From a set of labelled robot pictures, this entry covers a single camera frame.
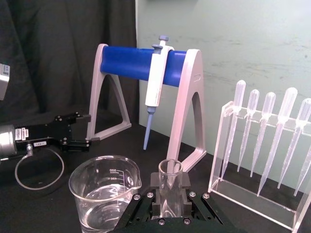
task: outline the table surface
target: table surface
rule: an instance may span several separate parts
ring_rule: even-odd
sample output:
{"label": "table surface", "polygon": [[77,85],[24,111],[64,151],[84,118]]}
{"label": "table surface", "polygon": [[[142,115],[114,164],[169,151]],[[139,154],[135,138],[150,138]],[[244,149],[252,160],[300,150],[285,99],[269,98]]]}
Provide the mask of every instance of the table surface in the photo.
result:
{"label": "table surface", "polygon": [[[53,117],[63,113],[79,111],[86,113],[83,107],[72,107],[58,112],[42,114],[22,120],[12,121],[14,125],[41,124],[52,121]],[[98,129],[107,128],[118,122],[114,115],[99,111]],[[86,134],[86,124],[77,124],[73,127],[74,137],[82,139]],[[122,155],[134,160],[140,168],[142,190],[146,190],[150,181],[150,173],[157,171],[160,161],[166,158],[169,138],[160,133],[151,132],[148,148],[142,149],[145,128],[133,124],[130,129],[122,131],[105,140],[98,145],[93,145],[90,152],[64,153],[65,172],[61,179],[51,187],[41,191],[30,191],[17,184],[14,178],[14,168],[17,161],[3,162],[0,165],[0,233],[73,233],[81,232],[79,218],[76,211],[74,197],[68,187],[70,174],[82,162],[101,155]],[[193,147],[182,144],[179,160],[186,158],[194,150]],[[48,182],[47,179],[57,176],[60,171],[60,163],[55,158],[47,156],[46,159],[36,158],[36,161],[25,162],[19,170],[21,180],[24,182]],[[197,193],[207,191],[210,170],[213,157],[206,155],[190,172],[192,190]],[[235,165],[228,166],[226,175],[236,179],[237,183],[247,183],[235,177]],[[282,199],[289,190],[284,187],[279,192],[269,189],[276,186],[273,181],[267,181],[267,188],[263,189],[263,195]],[[227,218],[238,228],[250,233],[286,233],[285,228],[250,212],[237,204],[234,204],[216,194],[211,197],[217,203]],[[296,204],[297,200],[291,200],[290,204]],[[311,232],[310,208],[300,226],[298,232]]]}

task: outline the dropper rack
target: dropper rack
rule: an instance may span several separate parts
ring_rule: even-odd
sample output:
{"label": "dropper rack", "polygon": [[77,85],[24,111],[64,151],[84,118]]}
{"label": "dropper rack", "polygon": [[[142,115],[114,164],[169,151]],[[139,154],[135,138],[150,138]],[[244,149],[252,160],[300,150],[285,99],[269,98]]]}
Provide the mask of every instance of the dropper rack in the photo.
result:
{"label": "dropper rack", "polygon": [[[228,102],[222,107],[220,124],[218,128],[218,136],[216,141],[214,159],[212,164],[211,176],[208,184],[208,192],[216,193],[256,214],[263,216],[282,227],[289,229],[293,233],[298,231],[298,228],[302,222],[303,217],[311,203],[311,177],[306,176],[304,183],[307,184],[307,192],[303,193],[300,203],[296,209],[291,209],[288,206],[277,203],[276,200],[270,200],[263,196],[257,197],[255,192],[252,192],[244,187],[236,185],[226,180],[226,175],[221,179],[222,163],[225,155],[225,149],[228,141],[229,129],[233,115],[233,101]],[[242,107],[237,117],[239,120],[245,121],[247,114],[247,108]],[[276,127],[278,122],[278,115],[272,114],[267,121],[268,127]],[[261,111],[256,111],[251,119],[252,124],[260,125],[260,119],[262,118]],[[294,132],[295,130],[295,118],[289,118],[285,123],[284,131]],[[302,135],[311,137],[311,122],[308,122],[303,128]],[[289,196],[293,197],[294,189]]]}

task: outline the pipette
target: pipette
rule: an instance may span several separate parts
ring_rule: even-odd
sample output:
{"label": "pipette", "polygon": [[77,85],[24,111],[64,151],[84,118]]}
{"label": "pipette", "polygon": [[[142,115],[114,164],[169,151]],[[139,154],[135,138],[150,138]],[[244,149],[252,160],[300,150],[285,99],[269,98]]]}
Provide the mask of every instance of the pipette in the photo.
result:
{"label": "pipette", "polygon": [[297,97],[297,89],[296,88],[290,87],[286,90],[286,93],[285,93],[285,96],[284,96],[284,99],[283,99],[283,102],[281,105],[280,112],[278,113],[278,116],[277,116],[276,133],[275,133],[274,138],[273,138],[273,142],[272,142],[272,146],[271,146],[271,149],[269,152],[269,156],[268,156],[266,166],[265,166],[263,174],[261,176],[257,197],[259,196],[260,191],[262,190],[262,187],[268,178],[269,171],[270,171],[270,168],[272,166],[274,156],[276,154],[277,146],[278,146],[278,143],[280,141],[284,125],[288,121],[288,118],[291,114],[291,111],[292,111],[294,102],[296,100],[296,97]]}
{"label": "pipette", "polygon": [[233,115],[232,115],[231,128],[229,132],[227,147],[225,149],[225,157],[223,161],[221,180],[223,180],[225,170],[227,169],[227,166],[228,166],[229,156],[230,156],[231,147],[232,147],[233,138],[234,138],[234,132],[235,132],[235,128],[237,126],[237,121],[238,121],[237,115],[239,114],[242,108],[245,87],[246,87],[246,82],[244,80],[240,80],[238,81],[237,86],[235,88],[235,94],[234,94],[234,100],[233,100],[233,106],[232,106]]}
{"label": "pipette", "polygon": [[259,91],[256,89],[252,90],[249,95],[249,100],[248,100],[248,105],[247,105],[247,114],[245,115],[246,123],[245,123],[243,139],[242,139],[241,148],[240,148],[238,172],[240,171],[241,162],[242,162],[242,159],[245,153],[249,130],[251,128],[251,123],[252,123],[251,120],[257,108],[258,98],[259,98]]}
{"label": "pipette", "polygon": [[298,190],[299,190],[303,180],[305,179],[305,177],[306,177],[306,175],[308,173],[310,165],[311,165],[311,147],[309,148],[308,154],[307,154],[307,156],[305,158],[305,161],[303,162],[303,165],[302,165],[302,168],[301,168],[301,172],[300,172],[300,175],[299,175],[297,187],[296,187],[296,190],[295,190],[295,193],[294,193],[295,197],[297,195],[297,192],[298,192]]}
{"label": "pipette", "polygon": [[302,133],[303,128],[305,127],[305,125],[308,123],[309,117],[311,114],[311,99],[305,99],[302,101],[302,104],[300,106],[299,109],[299,113],[296,119],[296,127],[295,127],[295,131],[293,133],[293,137],[290,143],[290,146],[288,147],[288,151],[283,163],[283,167],[282,167],[282,172],[281,172],[281,177],[280,177],[280,181],[278,183],[277,188],[280,188],[282,180],[285,176],[285,173],[290,165],[293,153],[295,151],[297,142],[299,140],[299,137]]}
{"label": "pipette", "polygon": [[147,105],[147,112],[149,115],[144,139],[144,147],[143,147],[144,150],[147,149],[152,117],[156,112],[156,107],[159,106],[160,102],[167,57],[169,51],[174,50],[173,47],[166,45],[166,42],[169,41],[169,38],[167,36],[161,35],[159,37],[159,40],[160,40],[159,45],[152,45],[155,50],[151,58],[146,102],[145,102],[145,104]]}
{"label": "pipette", "polygon": [[273,110],[275,100],[276,100],[276,95],[273,92],[267,93],[267,95],[264,99],[263,108],[262,108],[262,112],[261,112],[261,119],[260,119],[260,129],[259,129],[259,134],[257,137],[257,142],[255,145],[250,177],[253,176],[253,171],[254,171],[254,167],[255,167],[256,161],[258,159],[259,152],[260,152],[260,147],[262,144],[264,132],[266,131],[267,121],[269,120],[269,118],[272,114],[272,110]]}

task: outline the transparent tube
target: transparent tube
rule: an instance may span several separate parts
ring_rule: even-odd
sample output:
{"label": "transparent tube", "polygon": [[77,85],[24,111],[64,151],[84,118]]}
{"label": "transparent tube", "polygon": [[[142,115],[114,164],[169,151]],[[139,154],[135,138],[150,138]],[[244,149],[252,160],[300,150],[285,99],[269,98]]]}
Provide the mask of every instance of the transparent tube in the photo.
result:
{"label": "transparent tube", "polygon": [[159,164],[161,217],[181,217],[183,211],[181,162],[163,160]]}

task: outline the blue roller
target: blue roller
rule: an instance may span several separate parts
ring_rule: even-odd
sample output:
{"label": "blue roller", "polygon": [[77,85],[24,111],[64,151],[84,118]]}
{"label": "blue roller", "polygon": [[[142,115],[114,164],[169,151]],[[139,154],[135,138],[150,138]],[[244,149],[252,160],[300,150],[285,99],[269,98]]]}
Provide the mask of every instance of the blue roller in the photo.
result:
{"label": "blue roller", "polygon": [[[101,72],[148,81],[153,49],[105,46]],[[179,86],[185,51],[170,51],[163,84]]]}

